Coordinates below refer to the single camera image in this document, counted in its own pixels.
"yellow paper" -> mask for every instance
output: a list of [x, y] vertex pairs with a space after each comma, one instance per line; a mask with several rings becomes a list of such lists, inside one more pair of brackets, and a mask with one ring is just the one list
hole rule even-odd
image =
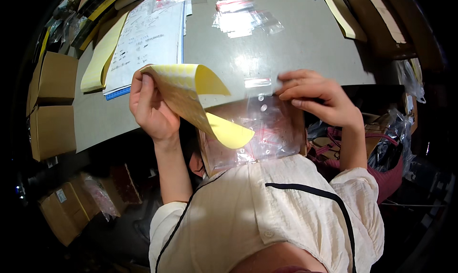
[[81, 80], [82, 92], [90, 92], [104, 87], [105, 83], [102, 80], [104, 66], [118, 44], [119, 35], [121, 34], [127, 14], [128, 13], [125, 13], [121, 18], [119, 18], [116, 24], [111, 27], [111, 29], [96, 45], [91, 62], [89, 63], [88, 68], [84, 72], [83, 79]]
[[344, 37], [358, 41], [367, 41], [365, 32], [353, 17], [350, 10], [348, 10], [348, 7], [343, 0], [325, 1], [339, 24]]
[[224, 83], [200, 64], [150, 65], [141, 70], [154, 77], [170, 109], [231, 149], [247, 144], [254, 131], [206, 113], [199, 94], [230, 95]]

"woman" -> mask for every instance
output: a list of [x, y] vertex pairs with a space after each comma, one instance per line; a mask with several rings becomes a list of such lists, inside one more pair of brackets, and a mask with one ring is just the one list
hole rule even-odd
[[378, 185], [366, 170], [360, 111], [314, 71], [278, 78], [281, 100], [342, 127], [341, 173], [327, 183], [310, 160], [294, 155], [219, 173], [193, 194], [180, 118], [150, 75], [134, 74], [129, 106], [154, 141], [164, 203], [151, 221], [152, 272], [369, 272], [381, 257]]

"left hand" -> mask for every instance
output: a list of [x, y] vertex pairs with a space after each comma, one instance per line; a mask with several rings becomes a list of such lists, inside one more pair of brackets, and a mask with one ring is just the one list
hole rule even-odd
[[178, 135], [180, 117], [165, 103], [149, 73], [137, 70], [130, 87], [129, 109], [155, 143]]

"gray table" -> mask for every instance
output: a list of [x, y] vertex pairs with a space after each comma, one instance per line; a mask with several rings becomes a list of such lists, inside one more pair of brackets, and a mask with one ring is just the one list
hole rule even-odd
[[[313, 69], [341, 85], [375, 84], [363, 69], [355, 42], [345, 39], [324, 0], [255, 0], [258, 10], [268, 10], [284, 26], [267, 36], [229, 39], [212, 27], [215, 2], [192, 5], [184, 39], [185, 63], [208, 66], [229, 88], [230, 97], [203, 97], [205, 107], [244, 97], [244, 79], [271, 77], [299, 68]], [[101, 92], [82, 94], [80, 83], [92, 57], [92, 46], [80, 57], [75, 88], [77, 152], [139, 126], [129, 111], [129, 95], [106, 101]]]

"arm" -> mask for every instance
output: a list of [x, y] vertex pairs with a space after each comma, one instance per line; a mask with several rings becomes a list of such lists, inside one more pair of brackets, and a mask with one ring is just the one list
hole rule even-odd
[[149, 74], [134, 73], [129, 108], [154, 142], [163, 203], [189, 201], [192, 187], [178, 135], [180, 117], [167, 106]]
[[312, 113], [329, 125], [342, 127], [340, 170], [366, 169], [363, 118], [342, 87], [334, 80], [306, 69], [287, 72], [278, 78], [284, 82], [276, 92], [281, 100], [291, 99], [295, 107]]

